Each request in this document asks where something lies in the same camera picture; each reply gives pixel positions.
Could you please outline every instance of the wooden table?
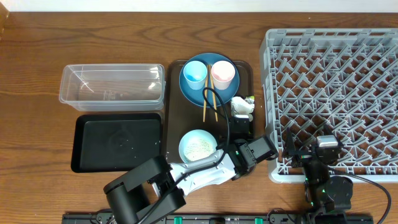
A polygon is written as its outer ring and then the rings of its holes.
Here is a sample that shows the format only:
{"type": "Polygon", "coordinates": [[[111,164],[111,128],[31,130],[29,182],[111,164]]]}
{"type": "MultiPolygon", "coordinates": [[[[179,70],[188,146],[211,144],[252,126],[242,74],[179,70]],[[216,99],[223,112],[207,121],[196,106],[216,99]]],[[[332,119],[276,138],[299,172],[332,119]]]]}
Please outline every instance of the wooden table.
{"type": "MultiPolygon", "coordinates": [[[[248,62],[254,71],[256,133],[264,133],[259,47],[270,28],[398,27],[398,14],[22,13],[12,12],[0,41],[0,222],[60,223],[66,212],[108,208],[103,187],[121,173],[70,169],[81,113],[58,100],[63,68],[74,63],[161,63],[202,52],[248,62]]],[[[384,184],[392,198],[397,184],[384,184]]],[[[151,200],[155,195],[146,186],[151,200]]],[[[200,189],[179,212],[302,212],[302,184],[275,184],[265,162],[244,179],[200,189]]],[[[378,221],[384,193],[354,185],[352,213],[378,221]]],[[[398,219],[393,204],[385,223],[398,219]]]]}

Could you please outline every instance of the light blue cup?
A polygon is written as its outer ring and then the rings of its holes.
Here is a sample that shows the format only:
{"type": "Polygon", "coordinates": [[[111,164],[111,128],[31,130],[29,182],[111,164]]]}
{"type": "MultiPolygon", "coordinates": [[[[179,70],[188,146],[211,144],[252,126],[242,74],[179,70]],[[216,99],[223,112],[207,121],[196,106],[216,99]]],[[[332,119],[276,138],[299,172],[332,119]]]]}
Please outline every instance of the light blue cup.
{"type": "Polygon", "coordinates": [[[204,63],[199,61],[189,62],[184,66],[183,74],[192,90],[200,90],[205,86],[207,68],[204,63]]]}

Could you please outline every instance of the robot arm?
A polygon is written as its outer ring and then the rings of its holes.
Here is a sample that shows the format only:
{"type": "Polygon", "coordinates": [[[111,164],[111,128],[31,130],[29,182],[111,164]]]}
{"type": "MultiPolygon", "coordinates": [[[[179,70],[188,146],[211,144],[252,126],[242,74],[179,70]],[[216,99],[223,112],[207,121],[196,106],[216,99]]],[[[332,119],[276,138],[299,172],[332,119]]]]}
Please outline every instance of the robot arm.
{"type": "Polygon", "coordinates": [[[182,175],[216,163],[222,154],[223,150],[217,150],[207,158],[187,164],[168,164],[163,156],[158,156],[112,181],[105,186],[104,192],[116,222],[137,223],[153,206],[143,191],[141,184],[144,182],[152,184],[158,197],[165,197],[144,222],[154,223],[184,206],[184,197],[190,192],[207,185],[236,180],[253,171],[257,163],[278,156],[277,149],[267,136],[252,142],[235,140],[228,146],[228,153],[217,167],[189,175],[172,189],[171,194],[164,195],[182,175]]]}

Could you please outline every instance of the transparent bin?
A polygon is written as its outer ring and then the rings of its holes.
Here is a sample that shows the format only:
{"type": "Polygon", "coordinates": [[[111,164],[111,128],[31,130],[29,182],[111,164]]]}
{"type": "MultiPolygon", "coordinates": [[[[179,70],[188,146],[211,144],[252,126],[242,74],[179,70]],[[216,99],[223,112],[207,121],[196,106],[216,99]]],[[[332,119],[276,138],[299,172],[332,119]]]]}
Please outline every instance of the transparent bin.
{"type": "Polygon", "coordinates": [[[160,64],[67,65],[60,102],[79,111],[161,110],[164,91],[160,64]]]}

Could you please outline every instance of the white plastic crate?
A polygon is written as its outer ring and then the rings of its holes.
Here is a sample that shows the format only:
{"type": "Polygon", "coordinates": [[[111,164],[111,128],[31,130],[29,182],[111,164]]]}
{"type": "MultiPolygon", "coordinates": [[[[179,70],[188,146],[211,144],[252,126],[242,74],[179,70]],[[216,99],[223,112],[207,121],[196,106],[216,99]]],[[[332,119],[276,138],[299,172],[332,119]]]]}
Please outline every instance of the white plastic crate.
{"type": "MultiPolygon", "coordinates": [[[[266,133],[280,154],[286,128],[305,149],[328,124],[344,144],[335,168],[398,182],[398,29],[271,29],[260,63],[266,133]]],[[[281,156],[268,170],[274,182],[305,180],[281,156]]]]}

